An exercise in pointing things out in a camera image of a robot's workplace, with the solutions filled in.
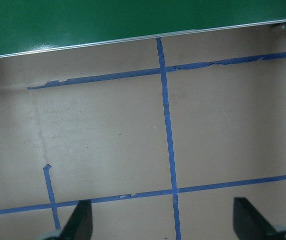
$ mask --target blue painter's tape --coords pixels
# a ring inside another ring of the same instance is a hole
[[[174,209],[174,222],[175,222],[175,232],[176,239],[181,239],[181,224],[179,218],[179,208],[178,208],[178,195],[173,196],[173,209]]]
[[[159,68],[138,70],[138,71],[127,71],[127,72],[112,73],[112,74],[106,74],[106,75],[100,75],[100,76],[86,76],[86,77],[70,78],[66,81],[49,81],[43,86],[28,87],[27,89],[28,90],[43,89],[43,88],[59,87],[59,86],[65,86],[65,85],[84,84],[84,83],[100,82],[100,81],[113,80],[113,79],[124,79],[124,78],[132,78],[132,77],[139,77],[139,76],[146,76],[146,75],[154,75],[154,74],[159,74],[159,73],[160,73]]]
[[[183,64],[183,65],[176,65],[176,66],[170,66],[166,68],[167,72],[174,72],[178,70],[191,70],[191,69],[199,69],[208,67],[211,65],[229,65],[229,64],[240,64],[240,63],[249,63],[252,61],[259,61],[259,60],[273,60],[273,59],[281,59],[286,58],[286,52],[280,52],[280,53],[272,53],[272,54],[266,54],[266,55],[256,55],[256,56],[245,56],[245,57],[237,57],[237,58],[231,58],[231,59],[223,59],[219,61],[211,61],[211,62],[196,62],[196,63],[189,63],[189,64]]]
[[[22,206],[22,207],[1,209],[0,210],[0,215],[3,215],[3,214],[14,214],[14,213],[34,211],[34,210],[41,210],[41,209],[50,209],[50,208],[51,208],[50,204],[40,204],[40,205],[33,205],[33,206]]]
[[[197,191],[204,191],[210,189],[222,189],[228,187],[238,187],[238,186],[245,186],[245,185],[252,185],[252,184],[262,184],[262,183],[269,183],[269,182],[276,182],[286,180],[286,175],[282,176],[273,176],[273,177],[266,177],[266,178],[257,178],[257,179],[249,179],[249,180],[242,180],[242,181],[230,181],[230,182],[223,182],[218,184],[208,184],[208,185],[201,185],[201,186],[189,186],[189,187],[182,187],[178,189],[179,193],[188,193],[188,192],[197,192]]]
[[[116,196],[105,196],[105,197],[98,197],[92,198],[91,203],[104,203],[104,202],[111,202],[111,201],[119,201],[119,200],[126,200],[126,199],[139,199],[139,198],[146,198],[146,197],[155,197],[155,196],[162,196],[162,195],[169,195],[172,194],[173,191],[171,189],[167,190],[160,190],[160,191],[148,191],[148,192],[141,192],[136,193],[134,195],[131,194],[123,194],[123,195],[116,195]],[[60,202],[56,204],[56,207],[67,207],[67,206],[74,206],[77,205],[79,201],[66,201]]]
[[[196,191],[204,191],[204,190],[211,190],[211,189],[220,189],[220,188],[228,188],[228,187],[237,187],[237,186],[245,186],[245,185],[252,185],[252,184],[261,184],[261,183],[269,183],[269,182],[276,182],[276,181],[283,181],[286,180],[286,175],[282,176],[274,176],[274,177],[266,177],[266,178],[258,178],[258,179],[250,179],[250,180],[242,180],[242,181],[233,181],[233,182],[224,182],[218,184],[210,184],[210,185],[201,185],[201,186],[190,186],[190,187],[183,187],[177,189],[178,193],[188,193],[188,192],[196,192]],[[110,201],[118,201],[124,199],[137,199],[137,198],[146,198],[146,197],[155,197],[161,195],[175,195],[175,191],[172,189],[167,190],[160,190],[160,191],[150,191],[150,192],[141,192],[135,195],[125,194],[125,195],[117,195],[117,196],[107,196],[107,197],[100,197],[91,199],[92,203],[103,203],[103,202],[110,202]],[[40,205],[32,205],[32,206],[23,206],[23,207],[16,207],[16,208],[9,208],[9,209],[1,209],[0,215],[3,214],[12,214],[12,213],[19,213],[19,212],[26,212],[26,211],[34,211],[34,210],[41,210],[41,209],[51,209],[53,206],[57,208],[61,207],[68,207],[68,206],[76,206],[79,200],[76,201],[65,201],[53,204],[40,204]]]
[[[57,207],[56,207],[56,202],[55,202],[55,196],[54,196],[54,191],[52,188],[52,183],[51,183],[51,177],[49,174],[49,169],[52,166],[50,166],[49,164],[47,164],[46,166],[44,166],[43,170],[44,170],[44,176],[45,176],[45,181],[46,181],[46,186],[47,186],[47,191],[48,191],[48,196],[49,196],[49,201],[51,203],[51,207],[52,207],[52,211],[53,211],[53,217],[54,217],[54,222],[55,222],[55,227],[57,230],[61,229],[61,225],[59,222],[59,218],[58,218],[58,213],[57,213]]]
[[[170,111],[169,111],[166,66],[165,66],[163,46],[162,46],[162,42],[160,38],[157,39],[157,50],[158,50],[161,81],[162,81],[162,91],[163,91],[162,95],[163,95],[163,106],[164,106],[165,126],[166,126],[166,134],[167,134],[167,146],[168,146],[168,154],[169,154],[171,182],[172,182],[172,189],[176,189],[177,183],[176,183],[176,170],[175,170],[175,158],[174,158],[174,145],[173,145],[173,136],[172,136],[171,117],[170,117]]]
[[[165,64],[164,50],[163,50],[161,38],[157,38],[156,42],[157,42],[157,52],[158,52],[161,81],[162,81],[162,95],[163,95],[165,127],[166,127],[166,135],[167,135],[167,146],[168,146],[171,183],[172,183],[172,190],[173,190],[173,210],[174,210],[176,240],[181,240],[181,227],[180,227],[179,209],[178,209],[174,145],[173,145],[173,136],[172,136],[171,116],[170,116],[170,110],[169,110],[167,76],[166,76],[167,68]]]
[[[169,194],[173,194],[173,190],[172,189],[168,189],[168,190],[161,190],[161,191],[149,191],[149,192],[141,192],[141,193],[137,193],[135,195],[132,195],[133,199],[138,199],[138,198],[146,198],[146,197],[154,197],[154,196],[162,196],[162,195],[169,195]]]

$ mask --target green panel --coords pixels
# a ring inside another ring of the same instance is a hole
[[[0,55],[286,20],[286,0],[0,0]]]

